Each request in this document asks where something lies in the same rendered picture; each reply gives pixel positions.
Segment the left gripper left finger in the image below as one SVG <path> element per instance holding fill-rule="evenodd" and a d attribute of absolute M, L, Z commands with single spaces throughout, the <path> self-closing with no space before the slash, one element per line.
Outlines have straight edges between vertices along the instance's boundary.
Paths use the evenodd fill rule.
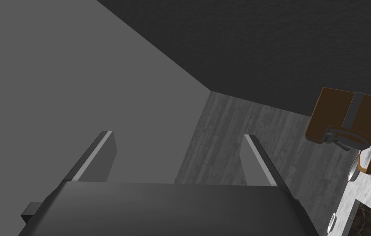
<path fill-rule="evenodd" d="M 106 182 L 117 154 L 113 131 L 102 131 L 63 182 Z"/>

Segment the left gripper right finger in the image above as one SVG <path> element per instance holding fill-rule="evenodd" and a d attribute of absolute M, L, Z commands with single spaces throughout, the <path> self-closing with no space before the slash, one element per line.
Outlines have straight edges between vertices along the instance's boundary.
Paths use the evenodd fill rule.
<path fill-rule="evenodd" d="M 247 185 L 286 187 L 283 178 L 255 135 L 243 136 L 239 156 Z"/>

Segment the grey marble table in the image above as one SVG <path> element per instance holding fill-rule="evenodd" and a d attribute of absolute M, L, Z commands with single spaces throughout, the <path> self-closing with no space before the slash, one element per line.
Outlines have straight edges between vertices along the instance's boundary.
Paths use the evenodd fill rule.
<path fill-rule="evenodd" d="M 327 236 L 371 236 L 371 147 L 357 152 L 349 168 L 343 196 L 327 228 Z"/>

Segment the brown wooden chair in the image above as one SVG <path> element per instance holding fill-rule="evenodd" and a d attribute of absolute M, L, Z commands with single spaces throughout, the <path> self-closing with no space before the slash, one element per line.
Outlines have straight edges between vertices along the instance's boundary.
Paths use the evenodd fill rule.
<path fill-rule="evenodd" d="M 324 87 L 305 132 L 308 141 L 335 143 L 344 150 L 371 148 L 371 95 Z M 371 174 L 371 157 L 359 171 Z"/>

